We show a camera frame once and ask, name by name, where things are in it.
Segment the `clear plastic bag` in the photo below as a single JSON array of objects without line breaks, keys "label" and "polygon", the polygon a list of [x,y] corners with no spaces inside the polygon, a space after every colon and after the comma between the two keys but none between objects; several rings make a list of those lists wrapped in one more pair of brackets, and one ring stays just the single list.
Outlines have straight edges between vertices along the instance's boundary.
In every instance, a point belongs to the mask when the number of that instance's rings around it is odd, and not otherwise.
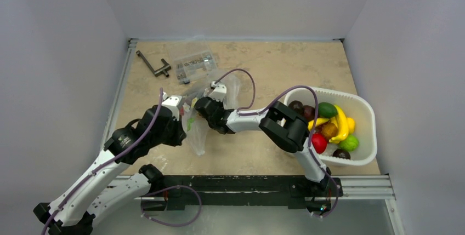
[{"label": "clear plastic bag", "polygon": [[224,71],[213,71],[205,78],[196,81],[183,93],[182,126],[186,133],[184,140],[193,152],[201,156],[206,150],[209,130],[220,134],[232,134],[226,126],[229,114],[239,106],[240,80]]}]

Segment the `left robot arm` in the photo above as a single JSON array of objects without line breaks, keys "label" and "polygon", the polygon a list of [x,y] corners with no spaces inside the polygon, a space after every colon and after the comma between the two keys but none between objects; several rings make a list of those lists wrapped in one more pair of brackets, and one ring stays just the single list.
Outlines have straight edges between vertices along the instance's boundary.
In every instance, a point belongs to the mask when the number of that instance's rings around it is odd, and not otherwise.
[{"label": "left robot arm", "polygon": [[44,224],[42,234],[91,234],[115,210],[143,195],[157,196],[165,188],[163,174],[143,165],[126,182],[107,190],[120,173],[160,144],[180,146],[183,131],[175,97],[146,110],[141,119],[114,131],[90,167],[57,199],[33,210]]}]

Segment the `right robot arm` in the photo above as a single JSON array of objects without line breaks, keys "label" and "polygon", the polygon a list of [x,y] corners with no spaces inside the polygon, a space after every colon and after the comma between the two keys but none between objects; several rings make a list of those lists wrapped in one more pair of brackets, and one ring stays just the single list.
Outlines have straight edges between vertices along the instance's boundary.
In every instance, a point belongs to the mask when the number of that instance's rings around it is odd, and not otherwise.
[{"label": "right robot arm", "polygon": [[311,142],[313,135],[307,120],[285,104],[277,101],[263,109],[240,113],[226,109],[222,102],[211,97],[203,97],[194,108],[220,134],[262,131],[277,147],[297,159],[311,193],[321,195],[328,190],[330,173]]}]

